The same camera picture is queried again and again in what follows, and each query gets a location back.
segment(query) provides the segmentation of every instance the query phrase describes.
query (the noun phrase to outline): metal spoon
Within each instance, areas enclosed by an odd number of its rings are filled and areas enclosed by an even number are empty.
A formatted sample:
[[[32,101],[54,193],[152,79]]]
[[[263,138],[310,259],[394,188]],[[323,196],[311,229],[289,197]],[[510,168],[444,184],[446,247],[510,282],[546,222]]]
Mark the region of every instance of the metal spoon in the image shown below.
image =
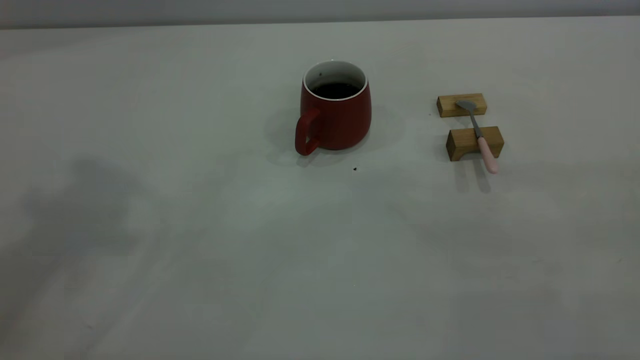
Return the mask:
[[[486,140],[482,136],[482,131],[480,130],[480,127],[478,127],[478,123],[476,122],[476,118],[474,117],[476,104],[473,101],[460,100],[456,101],[456,105],[469,111],[469,115],[471,115],[471,122],[474,123],[476,138],[478,139],[478,147],[480,148],[480,153],[482,154],[482,159],[484,160],[484,167],[486,167],[486,170],[491,174],[498,174],[498,162],[495,161],[491,150],[489,150],[489,145],[486,143]]]

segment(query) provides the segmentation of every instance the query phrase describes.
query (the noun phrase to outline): white table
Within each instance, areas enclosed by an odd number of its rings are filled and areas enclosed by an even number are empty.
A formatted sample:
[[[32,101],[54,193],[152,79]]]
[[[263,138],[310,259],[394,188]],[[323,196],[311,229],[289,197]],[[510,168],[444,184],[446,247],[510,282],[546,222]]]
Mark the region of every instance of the white table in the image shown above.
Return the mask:
[[[0,358],[637,359],[640,17],[0,31]],[[295,153],[301,76],[368,73]],[[482,92],[501,173],[452,163]]]

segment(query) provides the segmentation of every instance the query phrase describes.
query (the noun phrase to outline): mug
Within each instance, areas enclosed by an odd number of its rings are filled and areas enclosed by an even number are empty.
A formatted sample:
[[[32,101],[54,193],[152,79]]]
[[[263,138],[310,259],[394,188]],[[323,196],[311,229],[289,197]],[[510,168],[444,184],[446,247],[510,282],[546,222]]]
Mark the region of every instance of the mug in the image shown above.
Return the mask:
[[[320,86],[346,84],[358,92],[341,99],[314,93]],[[371,93],[364,71],[346,61],[325,61],[302,78],[296,151],[304,156],[316,148],[342,150],[360,142],[371,125]]]

